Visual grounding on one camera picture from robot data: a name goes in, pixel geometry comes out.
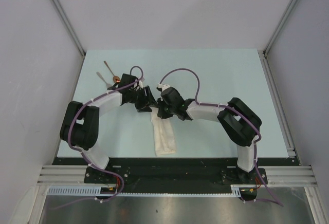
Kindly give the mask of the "white cloth napkin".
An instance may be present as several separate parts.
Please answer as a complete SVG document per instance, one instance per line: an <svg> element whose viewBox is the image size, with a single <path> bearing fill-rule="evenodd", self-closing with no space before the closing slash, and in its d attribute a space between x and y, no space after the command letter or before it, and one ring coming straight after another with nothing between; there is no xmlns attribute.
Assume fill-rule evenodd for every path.
<svg viewBox="0 0 329 224"><path fill-rule="evenodd" d="M159 118L158 108L151 107L151 110L156 156L176 153L176 141L170 119Z"/></svg>

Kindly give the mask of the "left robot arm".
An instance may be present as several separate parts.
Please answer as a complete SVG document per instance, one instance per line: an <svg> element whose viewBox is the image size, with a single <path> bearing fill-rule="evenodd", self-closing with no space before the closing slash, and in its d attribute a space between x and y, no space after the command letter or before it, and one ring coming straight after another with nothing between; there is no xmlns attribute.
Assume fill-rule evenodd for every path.
<svg viewBox="0 0 329 224"><path fill-rule="evenodd" d="M142 79L124 73L121 81L104 94L86 103L69 102L60 129L61 140L97 169L95 175L104 183L112 180L114 171L107 166L108 155L98 146L99 120L102 115L126 103L134 104L140 113L151 112L151 108L157 106L150 87L144 86Z"/></svg>

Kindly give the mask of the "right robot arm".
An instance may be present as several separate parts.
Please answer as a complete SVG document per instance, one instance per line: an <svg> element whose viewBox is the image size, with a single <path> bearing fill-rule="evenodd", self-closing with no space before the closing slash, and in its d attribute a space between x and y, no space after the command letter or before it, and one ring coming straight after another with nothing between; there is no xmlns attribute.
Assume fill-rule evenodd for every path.
<svg viewBox="0 0 329 224"><path fill-rule="evenodd" d="M201 103L196 99L184 99L170 85L158 85L160 91L158 117L177 116L185 120L207 120L218 122L230 140L237 146L237 178L250 183L257 173L257 142L260 141L261 119L239 98L227 104Z"/></svg>

